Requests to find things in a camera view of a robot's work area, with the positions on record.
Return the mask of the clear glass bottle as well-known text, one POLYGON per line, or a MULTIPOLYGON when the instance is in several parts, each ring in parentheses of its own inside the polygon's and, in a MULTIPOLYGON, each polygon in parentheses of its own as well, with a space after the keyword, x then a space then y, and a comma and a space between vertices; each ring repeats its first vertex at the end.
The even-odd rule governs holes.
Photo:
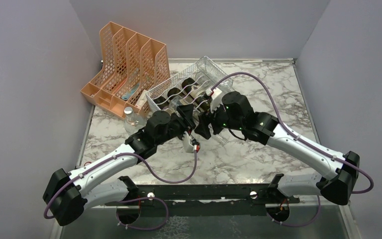
POLYGON ((129 135, 136 133, 139 129, 145 126, 144 118, 136 113, 132 107, 124 109, 124 128, 129 135))
MULTIPOLYGON (((227 76, 227 74, 211 59, 204 56, 196 62, 197 72, 195 74, 196 82, 202 85, 204 89, 209 89, 218 83, 222 78, 227 76)), ((224 93, 229 93, 234 91, 233 89, 233 79, 228 78, 222 81, 218 86, 224 93)))
POLYGON ((218 134, 212 134, 212 138, 221 146, 226 145, 229 142, 229 137, 224 134, 224 132, 220 132, 218 134))

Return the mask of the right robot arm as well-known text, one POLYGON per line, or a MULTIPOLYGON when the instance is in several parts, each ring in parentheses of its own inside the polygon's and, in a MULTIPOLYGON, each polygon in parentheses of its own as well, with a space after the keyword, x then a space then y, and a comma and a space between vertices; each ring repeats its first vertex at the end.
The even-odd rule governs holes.
POLYGON ((347 205, 353 194, 359 173, 360 156, 349 151, 342 153, 328 149, 287 126, 277 117, 253 110, 246 96, 239 92, 223 94, 215 100, 214 111, 203 104, 195 133, 210 139, 223 129, 242 132, 245 139, 279 149, 313 168, 312 175, 285 175, 267 189, 268 198, 275 203, 286 196, 321 195, 337 205, 347 205))

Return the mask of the green wine bottle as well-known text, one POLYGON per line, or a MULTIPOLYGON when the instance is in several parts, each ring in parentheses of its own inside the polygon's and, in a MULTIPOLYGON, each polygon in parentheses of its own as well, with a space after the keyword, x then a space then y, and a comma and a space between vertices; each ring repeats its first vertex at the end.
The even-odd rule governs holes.
POLYGON ((187 101, 184 99, 186 96, 179 88, 171 88, 168 93, 169 107, 176 108, 177 106, 187 105, 187 101))
POLYGON ((181 83, 181 87, 185 92, 186 98, 191 101, 200 111, 206 111, 210 109, 210 103, 204 96, 204 87, 199 85, 194 79, 187 78, 181 83))
POLYGON ((163 96, 157 97, 153 101, 155 102, 156 106, 158 106, 161 110, 166 110, 169 108, 170 102, 163 96))

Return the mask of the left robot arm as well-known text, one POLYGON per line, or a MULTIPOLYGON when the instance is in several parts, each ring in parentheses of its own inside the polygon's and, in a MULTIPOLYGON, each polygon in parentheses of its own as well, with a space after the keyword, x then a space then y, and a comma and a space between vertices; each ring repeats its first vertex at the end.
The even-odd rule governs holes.
POLYGON ((195 128, 192 112, 192 104, 178 106, 177 112, 172 114, 156 111, 143 128, 110 154, 70 172, 62 168, 55 171, 43 195, 44 218, 56 219, 60 226, 66 226, 95 206, 119 200, 127 205, 133 203, 137 192, 127 177, 110 183, 106 183, 106 179, 139 162, 146 163, 159 145, 175 137, 186 140, 197 154, 199 143, 190 136, 195 128))

